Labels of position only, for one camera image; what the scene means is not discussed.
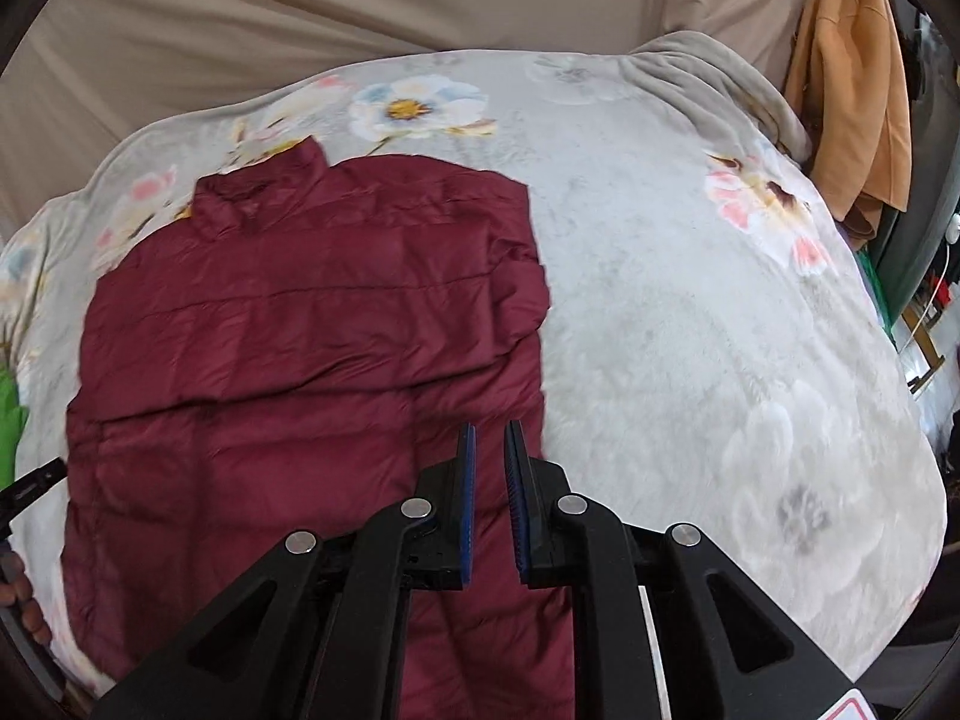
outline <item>white plug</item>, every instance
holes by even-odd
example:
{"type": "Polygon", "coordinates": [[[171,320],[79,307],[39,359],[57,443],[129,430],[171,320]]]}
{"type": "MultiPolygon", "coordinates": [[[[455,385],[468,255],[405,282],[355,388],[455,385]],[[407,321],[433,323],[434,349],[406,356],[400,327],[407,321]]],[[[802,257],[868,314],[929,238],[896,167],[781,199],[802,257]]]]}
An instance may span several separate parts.
{"type": "Polygon", "coordinates": [[[947,239],[949,245],[960,241],[960,214],[954,214],[950,217],[950,220],[947,222],[947,232],[944,233],[944,238],[947,239]]]}

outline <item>burgundy fabric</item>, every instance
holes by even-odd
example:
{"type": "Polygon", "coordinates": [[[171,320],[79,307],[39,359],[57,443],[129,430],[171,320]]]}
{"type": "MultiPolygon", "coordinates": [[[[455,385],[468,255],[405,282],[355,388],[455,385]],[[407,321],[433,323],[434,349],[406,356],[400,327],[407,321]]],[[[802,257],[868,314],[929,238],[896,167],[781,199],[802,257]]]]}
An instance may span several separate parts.
{"type": "Polygon", "coordinates": [[[67,413],[78,644],[122,678],[291,530],[359,528],[478,427],[472,587],[415,593],[401,714],[569,718],[559,591],[517,579],[502,436],[539,452],[548,307],[524,186],[311,139],[200,180],[97,285],[67,413]]]}

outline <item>floral blanket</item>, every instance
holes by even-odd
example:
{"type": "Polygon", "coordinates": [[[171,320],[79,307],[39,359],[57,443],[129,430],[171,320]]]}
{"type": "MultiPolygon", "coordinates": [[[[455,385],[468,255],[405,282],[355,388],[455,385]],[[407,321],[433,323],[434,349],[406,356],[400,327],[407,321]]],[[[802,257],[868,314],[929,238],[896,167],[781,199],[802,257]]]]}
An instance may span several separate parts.
{"type": "MultiPolygon", "coordinates": [[[[98,275],[190,213],[200,176],[304,137],[332,163],[419,153],[526,183],[553,300],[549,458],[625,522],[698,523],[863,672],[937,560],[942,485],[853,257],[796,167],[803,129],[698,33],[626,56],[380,60],[131,136],[0,258],[5,352],[31,413],[20,473],[66,450],[98,275]]],[[[32,507],[14,540],[56,655],[100,691],[64,612],[65,497],[32,507]]]]}

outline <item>human hand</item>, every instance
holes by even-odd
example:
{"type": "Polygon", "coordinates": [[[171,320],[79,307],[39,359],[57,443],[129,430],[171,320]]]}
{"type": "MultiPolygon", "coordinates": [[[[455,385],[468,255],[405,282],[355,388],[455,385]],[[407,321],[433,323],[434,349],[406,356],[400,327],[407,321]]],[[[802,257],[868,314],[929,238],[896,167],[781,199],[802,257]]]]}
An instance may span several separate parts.
{"type": "Polygon", "coordinates": [[[53,639],[53,634],[43,618],[40,604],[34,598],[34,586],[23,572],[23,560],[16,552],[3,555],[2,560],[5,574],[12,581],[9,584],[0,581],[0,607],[11,607],[19,601],[23,627],[37,644],[46,647],[53,639]]]}

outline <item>silver screw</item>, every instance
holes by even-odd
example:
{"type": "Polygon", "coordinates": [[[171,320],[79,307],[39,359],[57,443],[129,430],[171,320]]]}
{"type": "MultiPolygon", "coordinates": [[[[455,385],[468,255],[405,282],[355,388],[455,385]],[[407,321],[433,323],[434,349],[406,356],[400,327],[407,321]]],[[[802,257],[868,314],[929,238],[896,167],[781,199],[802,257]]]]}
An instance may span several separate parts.
{"type": "Polygon", "coordinates": [[[433,511],[430,501],[426,498],[407,498],[400,506],[400,512],[410,519],[423,519],[433,511]]]}
{"type": "Polygon", "coordinates": [[[587,501],[579,495],[565,495],[557,501],[557,508],[564,514],[583,514],[587,510],[587,501]]]}
{"type": "Polygon", "coordinates": [[[313,552],[313,548],[317,546],[317,537],[309,531],[296,531],[287,536],[285,545],[287,552],[292,555],[306,555],[308,552],[313,552]]]}
{"type": "Polygon", "coordinates": [[[700,531],[685,522],[670,531],[670,536],[673,536],[673,541],[680,546],[695,547],[700,543],[700,531]]]}

